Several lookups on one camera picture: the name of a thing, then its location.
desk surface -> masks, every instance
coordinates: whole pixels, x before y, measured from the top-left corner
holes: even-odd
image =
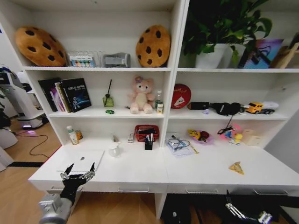
[[[261,148],[225,140],[212,146],[191,143],[199,154],[175,158],[163,150],[169,183],[299,186],[299,174]],[[238,161],[245,175],[228,169]]]
[[[30,181],[61,181],[57,167],[66,156],[86,149],[105,150],[96,175],[92,182],[129,182],[129,183],[167,183],[167,173],[163,152],[159,142],[154,142],[153,150],[144,150],[143,142],[126,143],[120,145],[121,156],[111,157],[108,146],[109,138],[99,138],[88,135],[80,140],[78,145],[71,143],[60,147],[31,177]]]
[[[92,182],[228,184],[298,186],[299,174],[263,149],[216,141],[213,146],[192,143],[199,154],[174,157],[169,148],[144,150],[144,143],[122,141],[120,158],[108,153],[109,138],[85,137],[80,144],[62,146],[39,168],[30,181],[61,181],[57,167],[68,154],[77,150],[105,150]],[[228,169],[240,161],[245,175]]]

chocolate chip cookie plush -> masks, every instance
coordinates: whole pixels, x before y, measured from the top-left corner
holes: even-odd
[[[138,40],[136,54],[142,67],[160,67],[169,57],[171,40],[167,29],[160,25],[147,28]]]
[[[15,33],[19,51],[37,66],[64,66],[63,46],[47,31],[21,27]]]

drawer handle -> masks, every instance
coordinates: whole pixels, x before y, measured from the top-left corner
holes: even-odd
[[[288,193],[286,190],[284,190],[284,191],[281,192],[281,193],[260,193],[260,192],[257,192],[257,191],[254,190],[254,189],[253,189],[253,191],[254,191],[254,193],[256,193],[257,195],[265,195],[265,196],[270,196],[270,195],[287,196],[287,195],[289,195],[289,193]]]
[[[187,189],[185,189],[187,194],[208,194],[208,195],[217,195],[218,194],[218,190],[216,189],[215,191],[212,192],[202,192],[202,191],[188,191]]]
[[[150,188],[148,188],[147,190],[121,190],[120,188],[118,188],[117,191],[122,193],[149,193]]]
[[[80,192],[80,191],[82,191],[82,186],[81,187],[78,187],[78,189],[77,189],[77,192]],[[56,188],[56,187],[54,187],[54,186],[52,186],[51,187],[51,190],[59,190],[59,191],[62,191],[64,188]]]

white cup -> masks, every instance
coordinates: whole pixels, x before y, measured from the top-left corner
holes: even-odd
[[[109,154],[112,157],[117,157],[120,154],[120,149],[118,146],[119,144],[117,142],[113,142],[109,145]]]

yellow toy truck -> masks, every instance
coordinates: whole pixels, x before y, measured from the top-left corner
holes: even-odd
[[[265,101],[265,102],[251,102],[248,104],[249,108],[246,109],[248,113],[254,114],[273,114],[275,109],[279,107],[278,103]]]

